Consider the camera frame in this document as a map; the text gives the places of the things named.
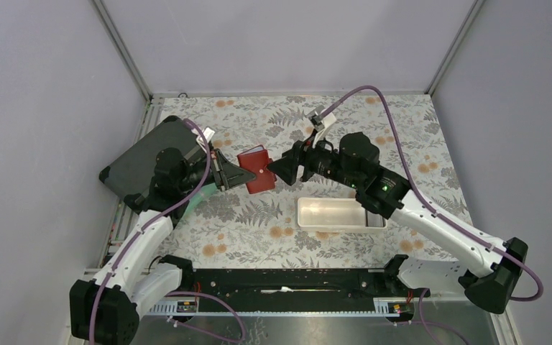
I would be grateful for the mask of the red card holder wallet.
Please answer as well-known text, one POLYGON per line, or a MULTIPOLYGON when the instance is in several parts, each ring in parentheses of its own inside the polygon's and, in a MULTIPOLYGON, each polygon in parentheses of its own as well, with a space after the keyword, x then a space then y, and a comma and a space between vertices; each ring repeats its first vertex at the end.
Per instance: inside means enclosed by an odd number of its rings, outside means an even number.
POLYGON ((267 169, 272 159, 263 145, 241 152, 236 158, 240 167, 255 174, 255 178, 246 183, 249 194, 262 193, 275 188, 277 178, 267 169))

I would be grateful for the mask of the mint green tube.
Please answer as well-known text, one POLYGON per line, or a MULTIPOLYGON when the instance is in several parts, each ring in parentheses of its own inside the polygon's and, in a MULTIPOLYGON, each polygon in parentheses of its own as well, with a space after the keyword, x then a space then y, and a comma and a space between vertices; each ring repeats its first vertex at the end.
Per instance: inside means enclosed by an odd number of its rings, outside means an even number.
POLYGON ((185 209, 185 212, 191 212, 199 203, 203 202, 205 199, 210 198, 215 194, 219 189, 214 183, 203 186, 189 201, 185 209))

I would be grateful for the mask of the floral table mat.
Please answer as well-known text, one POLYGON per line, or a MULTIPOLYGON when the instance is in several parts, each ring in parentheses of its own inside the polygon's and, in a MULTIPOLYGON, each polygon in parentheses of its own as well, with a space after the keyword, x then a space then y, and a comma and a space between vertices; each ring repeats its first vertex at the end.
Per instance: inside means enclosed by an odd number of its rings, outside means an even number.
MULTIPOLYGON (((231 161, 257 145, 278 158, 312 132, 307 114, 329 106, 333 96, 169 98, 160 118, 179 116, 216 131, 212 144, 231 161)), ((380 162, 397 173, 408 163, 425 195, 463 221, 470 221, 456 172, 431 98, 369 94, 346 100, 328 140, 362 132, 379 147, 380 162)), ((452 256, 414 229, 389 223, 378 234, 307 232, 297 221, 302 197, 353 198, 351 188, 320 176, 293 186, 249 194, 244 186, 213 194, 188 212, 155 250, 190 259, 197 268, 381 267, 396 254, 450 261, 452 256)))

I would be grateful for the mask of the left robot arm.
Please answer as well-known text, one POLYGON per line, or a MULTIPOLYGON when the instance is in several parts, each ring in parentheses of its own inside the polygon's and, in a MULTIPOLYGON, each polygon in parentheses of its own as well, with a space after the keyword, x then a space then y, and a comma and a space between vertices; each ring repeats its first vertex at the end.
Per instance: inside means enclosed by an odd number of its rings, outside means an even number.
POLYGON ((144 265, 178 225, 203 187, 228 190, 252 181, 250 172, 230 163, 217 149, 198 144, 167 147, 149 156, 146 194, 132 195, 139 218, 114 256, 90 279, 77 280, 69 292, 71 333, 91 344, 130 344, 142 317, 173 291, 194 286, 189 261, 165 259, 144 277, 144 265))

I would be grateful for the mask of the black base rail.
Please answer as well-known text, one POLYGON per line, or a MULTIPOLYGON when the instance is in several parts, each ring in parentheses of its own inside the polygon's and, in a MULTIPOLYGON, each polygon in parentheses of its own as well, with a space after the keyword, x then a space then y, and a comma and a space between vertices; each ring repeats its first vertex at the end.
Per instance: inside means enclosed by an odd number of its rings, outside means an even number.
POLYGON ((193 269, 177 295, 149 309, 151 316, 342 316, 410 315, 421 296, 459 301, 462 291, 435 285, 411 287, 382 269, 193 269))

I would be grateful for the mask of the white plastic tray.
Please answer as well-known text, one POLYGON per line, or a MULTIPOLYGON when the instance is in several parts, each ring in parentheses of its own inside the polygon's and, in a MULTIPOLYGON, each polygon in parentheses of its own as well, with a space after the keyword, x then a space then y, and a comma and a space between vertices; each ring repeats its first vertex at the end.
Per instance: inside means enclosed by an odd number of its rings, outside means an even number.
POLYGON ((297 221, 304 231, 378 234, 388 229, 388 220, 385 218, 385 228, 367 228, 368 213, 371 212, 353 198, 302 197, 297 201, 297 221))

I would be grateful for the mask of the black hard case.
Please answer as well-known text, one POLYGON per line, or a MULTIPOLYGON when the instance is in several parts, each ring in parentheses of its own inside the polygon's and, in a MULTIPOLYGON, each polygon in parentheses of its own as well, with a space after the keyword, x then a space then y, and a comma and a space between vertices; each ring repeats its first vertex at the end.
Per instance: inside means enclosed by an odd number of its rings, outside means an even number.
POLYGON ((177 116, 169 116, 120 157, 105 167, 98 179, 130 208, 141 208, 150 195, 150 187, 158 170, 165 164, 180 160, 185 166, 182 176, 165 173, 172 181, 180 181, 189 193, 205 170, 206 153, 202 139, 177 116))

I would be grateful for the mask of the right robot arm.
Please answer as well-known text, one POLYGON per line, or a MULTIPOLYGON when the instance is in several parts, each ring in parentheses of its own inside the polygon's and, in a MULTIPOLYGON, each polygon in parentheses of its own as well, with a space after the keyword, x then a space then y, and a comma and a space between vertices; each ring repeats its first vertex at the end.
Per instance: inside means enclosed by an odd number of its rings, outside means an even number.
POLYGON ((356 201, 366 211, 415 229, 462 266, 458 275, 453 270, 440 273, 432 269, 426 277, 419 275, 419 264, 403 259, 383 277, 389 294, 401 296, 410 288, 462 291, 484 311, 505 312, 527 257, 528 245, 523 240, 491 236, 453 217, 414 190, 408 179, 381 166, 379 148, 361 132, 344 135, 337 149, 324 139, 297 141, 267 166, 288 185, 295 184, 300 167, 302 181, 320 175, 353 188, 356 201))

